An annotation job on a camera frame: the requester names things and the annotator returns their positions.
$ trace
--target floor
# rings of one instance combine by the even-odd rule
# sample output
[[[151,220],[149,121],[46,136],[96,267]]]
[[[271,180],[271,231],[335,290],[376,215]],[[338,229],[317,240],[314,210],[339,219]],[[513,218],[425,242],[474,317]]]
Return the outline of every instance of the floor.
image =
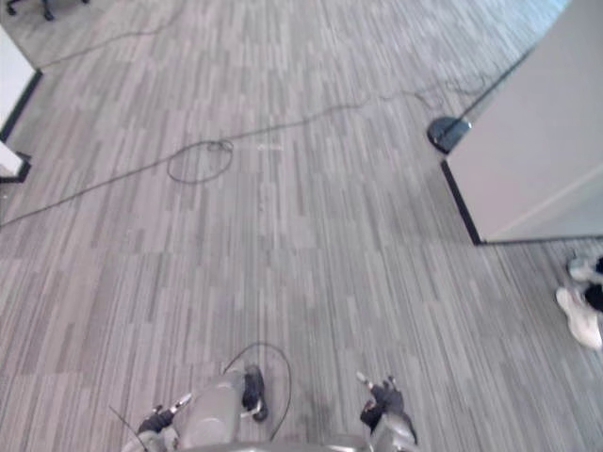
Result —
[[[424,136],[565,3],[57,0],[53,23],[36,1],[3,9],[44,71],[8,142],[33,168],[0,187],[4,450],[119,450],[130,433],[109,406],[137,425],[256,340],[293,367],[279,441],[366,435],[360,369],[398,378],[423,451],[603,450],[603,355],[552,297],[566,259],[603,243],[474,247]],[[208,183],[152,166],[7,224],[224,137],[232,155],[171,162],[193,180],[232,156]],[[241,438],[266,438],[285,368],[246,356],[271,416]]]

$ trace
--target round base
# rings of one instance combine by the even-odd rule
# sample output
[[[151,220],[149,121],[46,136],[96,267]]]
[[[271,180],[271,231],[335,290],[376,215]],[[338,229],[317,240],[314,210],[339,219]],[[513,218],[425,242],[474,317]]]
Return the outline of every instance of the round base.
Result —
[[[470,128],[469,122],[444,116],[432,121],[427,129],[427,138],[438,151],[448,154]]]

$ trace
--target white wall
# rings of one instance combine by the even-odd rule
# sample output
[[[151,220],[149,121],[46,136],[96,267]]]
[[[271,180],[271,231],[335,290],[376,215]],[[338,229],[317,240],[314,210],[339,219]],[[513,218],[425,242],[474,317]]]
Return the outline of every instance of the white wall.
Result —
[[[34,68],[0,25],[0,127],[34,75]]]
[[[0,25],[0,128],[4,126],[34,73],[34,68]],[[22,164],[21,158],[0,142],[2,175],[16,175]]]
[[[567,7],[448,165],[483,240],[603,234],[603,1]]]

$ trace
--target electrical cord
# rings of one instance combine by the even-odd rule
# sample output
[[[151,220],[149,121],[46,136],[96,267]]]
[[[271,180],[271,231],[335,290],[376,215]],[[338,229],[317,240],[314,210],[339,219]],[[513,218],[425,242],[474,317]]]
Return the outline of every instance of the electrical cord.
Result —
[[[120,421],[122,421],[122,424],[124,424],[134,434],[134,436],[136,436],[136,439],[139,440],[139,443],[142,446],[142,450],[144,450],[144,452],[149,452],[149,449],[147,449],[147,446],[144,445],[144,443],[140,439],[139,435],[132,428],[132,426],[130,426],[130,424],[128,424],[128,421],[126,421],[125,418],[121,414],[119,414],[112,406],[109,405],[109,409],[112,410],[113,414],[115,414],[120,419]]]
[[[274,440],[274,437],[276,437],[276,434],[278,433],[278,431],[281,429],[281,426],[283,425],[283,422],[285,421],[286,416],[289,413],[289,408],[291,407],[293,374],[291,372],[291,363],[289,362],[289,359],[286,357],[283,350],[280,347],[277,347],[274,344],[271,344],[270,342],[264,342],[264,341],[253,342],[253,343],[249,344],[248,346],[246,346],[245,348],[243,348],[241,351],[239,351],[238,354],[235,356],[235,358],[233,358],[231,360],[231,362],[226,364],[226,367],[224,367],[224,370],[222,370],[222,374],[225,374],[226,372],[228,372],[228,370],[230,370],[230,368],[233,366],[233,364],[236,363],[245,353],[247,353],[252,348],[256,348],[256,347],[265,347],[265,348],[270,348],[270,349],[276,351],[279,355],[281,355],[281,358],[283,358],[283,361],[286,364],[286,372],[287,372],[287,377],[288,377],[288,396],[286,399],[286,404],[285,404],[285,409],[283,410],[283,414],[281,415],[279,422],[276,424],[276,426],[274,427],[274,429],[272,430],[272,432],[269,436],[269,440],[272,442]]]
[[[157,34],[161,33],[163,30],[165,30],[166,28],[171,27],[176,22],[176,20],[182,15],[184,10],[185,10],[185,4],[184,4],[184,2],[182,2],[182,6],[178,10],[176,10],[176,12],[174,12],[172,14],[172,16],[169,18],[169,20],[167,22],[165,22],[164,24],[158,26],[157,28],[154,28],[152,30],[128,31],[125,33],[121,33],[121,34],[116,35],[107,40],[102,40],[100,42],[97,42],[96,44],[93,44],[90,47],[86,47],[86,48],[79,50],[77,52],[74,52],[72,54],[68,54],[66,56],[62,56],[60,58],[57,58],[57,59],[54,59],[47,63],[44,63],[40,66],[40,69],[48,69],[51,66],[56,66],[59,63],[89,54],[89,53],[99,50],[103,47],[106,47],[110,43],[115,42],[117,40],[125,40],[127,38],[140,38],[140,37],[144,37],[144,36],[157,35]]]
[[[434,89],[437,89],[441,86],[445,86],[447,83],[452,83],[452,82],[457,82],[460,85],[459,79],[443,80],[443,81],[436,82],[432,85],[429,85],[429,86],[425,87],[424,89],[418,89],[416,91],[401,89],[401,90],[396,91],[389,95],[377,95],[376,98],[381,100],[382,102],[388,103],[388,102],[395,101],[399,97],[409,97],[410,96],[412,98],[418,99],[418,101],[421,102],[428,109],[436,109],[437,107],[440,106],[440,104],[438,104],[438,105],[431,104],[429,102],[428,97],[426,96],[426,93],[432,92]],[[193,143],[189,143],[189,144],[179,148],[174,153],[167,155],[165,157],[161,157],[147,165],[143,165],[142,167],[131,169],[123,174],[119,174],[117,176],[106,179],[105,181],[95,184],[93,186],[89,186],[82,190],[76,191],[74,194],[72,194],[66,198],[63,198],[57,202],[52,202],[39,209],[32,210],[32,211],[22,214],[18,217],[15,217],[15,218],[9,219],[8,221],[0,223],[0,229],[6,228],[7,226],[17,223],[18,221],[21,221],[25,218],[34,217],[38,214],[41,214],[42,212],[49,211],[55,207],[58,207],[64,203],[66,203],[66,202],[80,198],[80,197],[86,195],[87,193],[90,193],[91,191],[94,191],[103,186],[110,186],[111,184],[118,182],[122,179],[126,179],[130,176],[134,176],[135,174],[140,174],[146,170],[156,168],[164,163],[168,163],[166,172],[167,172],[168,176],[174,182],[176,182],[178,184],[189,185],[189,186],[198,186],[198,185],[206,184],[210,181],[217,179],[223,173],[225,173],[229,168],[231,168],[233,160],[234,160],[234,152],[235,152],[235,145],[233,144],[234,141],[241,140],[243,138],[261,136],[261,135],[268,134],[271,132],[278,132],[278,131],[283,131],[286,129],[296,128],[296,127],[304,127],[304,126],[311,124],[312,122],[315,122],[322,118],[330,117],[336,113],[360,110],[360,109],[364,108],[365,106],[367,106],[369,104],[370,100],[371,100],[371,96],[367,96],[364,100],[362,100],[360,102],[329,106],[327,108],[320,110],[319,112],[317,112],[315,114],[312,114],[309,116],[304,116],[300,120],[273,124],[273,125],[269,125],[267,127],[262,127],[259,129],[253,129],[253,130],[249,130],[246,132],[241,132],[239,134],[231,135],[229,137],[223,137],[223,138],[219,138],[219,139],[201,139],[201,140],[195,141]],[[186,179],[183,177],[179,177],[173,173],[172,164],[173,164],[174,160],[183,157],[186,153],[192,152],[193,150],[196,150],[196,152],[199,152],[203,149],[206,149],[208,152],[212,152],[212,153],[217,153],[217,152],[227,153],[228,160],[215,173],[210,174],[201,179],[190,180],[190,179]]]

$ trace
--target person's foot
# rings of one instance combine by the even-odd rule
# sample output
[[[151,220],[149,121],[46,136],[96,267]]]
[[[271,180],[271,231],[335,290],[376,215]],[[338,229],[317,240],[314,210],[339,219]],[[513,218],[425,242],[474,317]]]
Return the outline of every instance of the person's foot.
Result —
[[[598,312],[588,305],[580,293],[565,287],[557,289],[555,297],[567,315],[567,325],[576,340],[585,347],[600,350],[603,340],[597,322]]]
[[[579,283],[590,282],[594,284],[603,283],[603,273],[597,271],[596,262],[576,257],[567,263],[567,272],[574,281]]]

